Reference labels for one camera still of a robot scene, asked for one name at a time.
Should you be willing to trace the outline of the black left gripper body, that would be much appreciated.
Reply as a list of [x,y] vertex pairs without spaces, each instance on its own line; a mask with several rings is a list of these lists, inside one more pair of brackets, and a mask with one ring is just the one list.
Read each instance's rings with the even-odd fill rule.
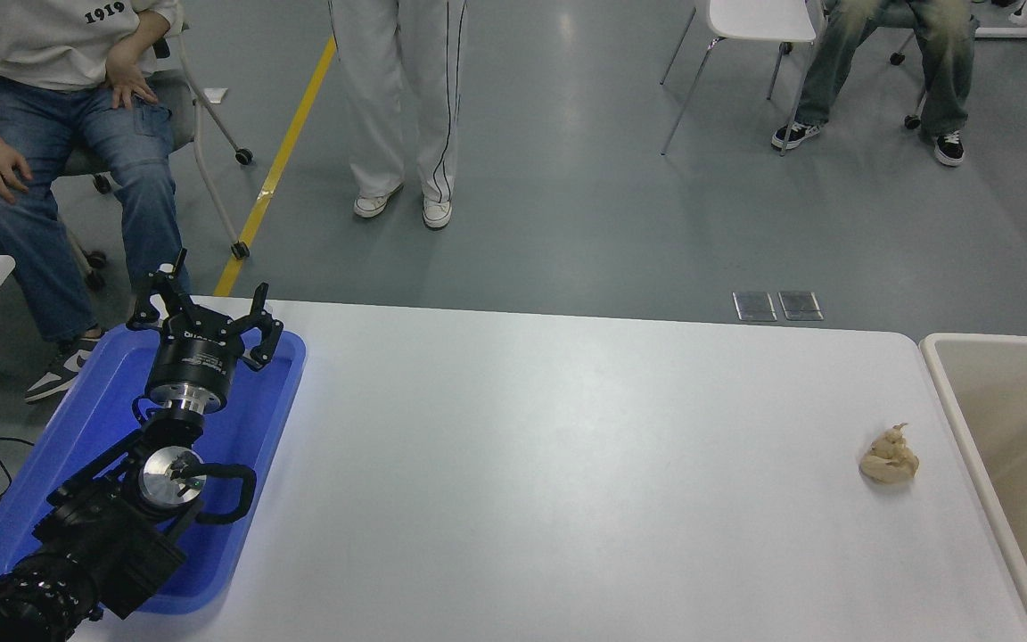
[[239,333],[203,322],[189,328],[187,322],[166,322],[160,329],[160,346],[154,360],[146,394],[155,402],[179,398],[174,389],[201,389],[216,402],[228,401],[237,360],[243,355]]

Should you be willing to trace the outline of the person's left hand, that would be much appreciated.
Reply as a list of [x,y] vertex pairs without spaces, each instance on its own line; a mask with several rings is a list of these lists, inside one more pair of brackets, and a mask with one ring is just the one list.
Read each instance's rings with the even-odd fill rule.
[[111,89],[111,108],[132,110],[135,102],[159,104],[158,95],[154,93],[139,68],[139,58],[146,52],[148,45],[138,44],[132,37],[119,41],[106,58],[105,80]]

